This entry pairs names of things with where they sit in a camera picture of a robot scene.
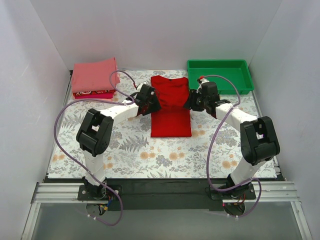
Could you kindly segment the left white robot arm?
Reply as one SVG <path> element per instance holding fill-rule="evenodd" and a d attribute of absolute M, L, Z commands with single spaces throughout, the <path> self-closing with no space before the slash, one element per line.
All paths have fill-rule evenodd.
<path fill-rule="evenodd" d="M 106 196 L 103 154 L 109 146 L 113 127 L 139 115 L 149 115 L 161 109 L 156 89 L 146 83 L 137 88 L 139 91 L 129 96 L 119 105 L 98 111 L 89 109 L 86 113 L 76 140 L 83 150 L 88 173 L 85 180 L 91 184 L 89 194 L 95 200 Z"/>

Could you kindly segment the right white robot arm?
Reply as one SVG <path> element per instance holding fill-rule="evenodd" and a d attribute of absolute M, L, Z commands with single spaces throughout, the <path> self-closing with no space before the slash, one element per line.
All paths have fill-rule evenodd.
<path fill-rule="evenodd" d="M 215 82 L 199 78 L 198 89 L 189 92 L 184 107 L 196 111 L 206 111 L 220 124 L 228 124 L 240 133 L 242 158 L 227 177 L 224 188 L 210 187 L 217 192 L 227 192 L 232 199 L 237 199 L 245 192 L 244 185 L 253 180 L 256 172 L 266 162 L 280 153 L 280 145 L 273 121 L 268 116 L 257 117 L 240 109 L 237 104 L 220 98 Z"/>

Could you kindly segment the red t shirt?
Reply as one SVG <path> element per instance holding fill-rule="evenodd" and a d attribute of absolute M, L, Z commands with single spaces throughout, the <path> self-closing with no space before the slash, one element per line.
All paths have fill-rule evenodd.
<path fill-rule="evenodd" d="M 189 80 L 186 77 L 166 78 L 152 76 L 160 110 L 151 114 L 152 138 L 188 138 L 192 136 L 190 110 L 184 108 L 189 97 Z"/>

